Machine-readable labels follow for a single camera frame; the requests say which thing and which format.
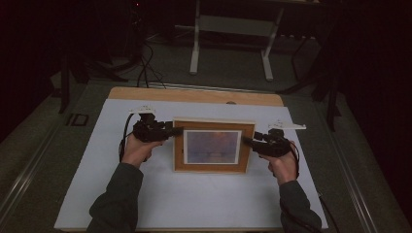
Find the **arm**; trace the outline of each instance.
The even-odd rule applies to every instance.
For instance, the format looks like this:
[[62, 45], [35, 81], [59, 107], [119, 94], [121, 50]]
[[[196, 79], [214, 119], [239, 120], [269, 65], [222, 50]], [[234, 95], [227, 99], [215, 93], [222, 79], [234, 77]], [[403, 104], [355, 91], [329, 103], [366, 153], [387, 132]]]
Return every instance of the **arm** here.
[[[285, 232], [320, 232], [322, 221], [319, 216], [310, 209], [310, 202], [305, 192], [297, 181], [283, 183], [279, 186], [281, 196], [281, 222]], [[314, 231], [301, 226], [310, 224]]]
[[[282, 209], [281, 221], [285, 232], [320, 232], [322, 221], [310, 209], [310, 202], [306, 197], [296, 176], [296, 160], [291, 152], [281, 157], [271, 157], [260, 154], [261, 158], [269, 161], [268, 169], [277, 178]], [[309, 230], [303, 225], [310, 225]]]
[[92, 220], [87, 232], [134, 232], [137, 224], [137, 197], [142, 185], [140, 165], [152, 155], [154, 147], [163, 142], [142, 143], [132, 134], [121, 163], [106, 187], [90, 208]]
[[90, 208], [92, 220], [87, 232], [134, 232], [137, 224], [137, 196], [143, 173], [133, 165], [120, 163], [106, 192]]

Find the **dark background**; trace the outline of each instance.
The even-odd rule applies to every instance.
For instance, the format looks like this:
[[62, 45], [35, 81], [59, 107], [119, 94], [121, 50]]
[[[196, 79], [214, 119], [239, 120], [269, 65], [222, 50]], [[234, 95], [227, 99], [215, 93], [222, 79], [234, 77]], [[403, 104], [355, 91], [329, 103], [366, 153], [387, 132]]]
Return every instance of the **dark background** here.
[[[112, 52], [121, 52], [116, 44], [125, 44], [120, 28], [127, 29], [126, 17], [122, 14], [126, 2], [119, 2], [123, 6], [119, 6], [117, 13], [104, 8], [104, 4], [115, 2], [118, 1], [102, 1], [104, 10], [97, 10], [92, 1], [2, 4], [0, 141], [53, 92], [49, 77], [60, 69], [58, 35], [61, 28], [66, 28], [63, 30], [68, 33], [66, 37], [71, 35], [73, 41], [78, 42], [79, 50], [95, 59], [110, 60]], [[409, 120], [412, 4], [411, 1], [353, 1], [349, 5], [360, 3], [362, 7], [345, 11], [330, 35], [343, 72], [339, 89], [345, 94], [400, 207], [412, 223], [409, 179], [412, 153], [408, 145], [412, 130]], [[280, 32], [297, 38], [307, 34], [306, 24], [310, 20], [305, 19], [316, 11], [307, 6], [287, 7]], [[112, 25], [99, 21], [101, 14], [103, 18], [117, 21]], [[244, 8], [233, 14], [261, 16], [258, 8]], [[157, 0], [148, 4], [146, 20], [151, 28], [172, 38], [173, 25], [192, 25], [193, 17], [194, 1]]]

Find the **hand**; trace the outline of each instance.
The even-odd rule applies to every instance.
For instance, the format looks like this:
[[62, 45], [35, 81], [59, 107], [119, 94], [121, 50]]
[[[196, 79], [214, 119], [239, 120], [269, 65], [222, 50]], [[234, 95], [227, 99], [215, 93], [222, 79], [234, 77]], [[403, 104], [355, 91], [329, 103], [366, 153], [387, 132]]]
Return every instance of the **hand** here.
[[136, 168], [139, 168], [142, 162], [152, 156], [152, 149], [163, 145], [163, 143], [164, 141], [142, 143], [140, 140], [136, 139], [133, 134], [130, 134], [127, 137], [126, 148], [121, 162], [129, 163]]
[[[294, 149], [294, 142], [291, 141], [291, 144], [291, 148]], [[281, 157], [271, 157], [264, 154], [259, 156], [269, 161], [269, 171], [278, 179], [278, 185], [297, 179], [296, 159], [291, 151]]]

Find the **black cable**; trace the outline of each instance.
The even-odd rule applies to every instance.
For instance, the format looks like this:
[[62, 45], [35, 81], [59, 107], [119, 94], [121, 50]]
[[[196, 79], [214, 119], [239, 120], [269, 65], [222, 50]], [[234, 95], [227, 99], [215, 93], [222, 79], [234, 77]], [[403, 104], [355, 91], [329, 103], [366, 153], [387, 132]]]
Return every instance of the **black cable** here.
[[293, 144], [293, 143], [291, 143], [293, 146], [294, 146], [294, 148], [296, 149], [296, 151], [297, 151], [297, 154], [296, 154], [296, 152], [294, 151], [294, 149], [291, 147], [291, 152], [292, 152], [292, 154], [293, 154], [293, 157], [294, 157], [294, 159], [296, 159], [296, 163], [295, 163], [295, 166], [296, 166], [296, 178], [298, 178], [299, 177], [299, 160], [300, 160], [300, 153], [299, 153], [299, 149], [297, 148], [297, 146], [295, 145], [295, 144]]
[[339, 228], [337, 227], [336, 221], [335, 221], [335, 219], [333, 218], [332, 214], [330, 213], [330, 210], [329, 210], [329, 208], [327, 207], [324, 199], [320, 196], [320, 197], [319, 197], [319, 200], [321, 200], [321, 203], [322, 203], [322, 205], [324, 205], [324, 207], [325, 207], [325, 209], [326, 209], [326, 211], [327, 211], [327, 214], [330, 216], [330, 219], [332, 220], [332, 223], [333, 223], [333, 225], [334, 225], [334, 227], [335, 227], [335, 229], [336, 229], [336, 232], [337, 232], [337, 233], [340, 233]]
[[123, 138], [120, 141], [119, 145], [119, 161], [123, 159], [124, 156], [124, 149], [126, 147], [126, 138], [127, 138], [127, 128], [128, 128], [128, 123], [130, 122], [131, 117], [133, 117], [134, 114], [130, 114], [129, 117], [127, 118], [126, 125], [124, 126], [124, 131], [123, 131]]

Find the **wooden frame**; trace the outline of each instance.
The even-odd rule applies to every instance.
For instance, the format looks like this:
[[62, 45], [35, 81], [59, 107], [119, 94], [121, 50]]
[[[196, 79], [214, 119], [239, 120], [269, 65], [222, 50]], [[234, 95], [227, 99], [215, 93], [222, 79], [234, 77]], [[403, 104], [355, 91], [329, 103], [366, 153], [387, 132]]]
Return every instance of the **wooden frame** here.
[[175, 137], [176, 172], [246, 173], [250, 147], [241, 136], [253, 138], [254, 121], [175, 117], [174, 127], [184, 127]]

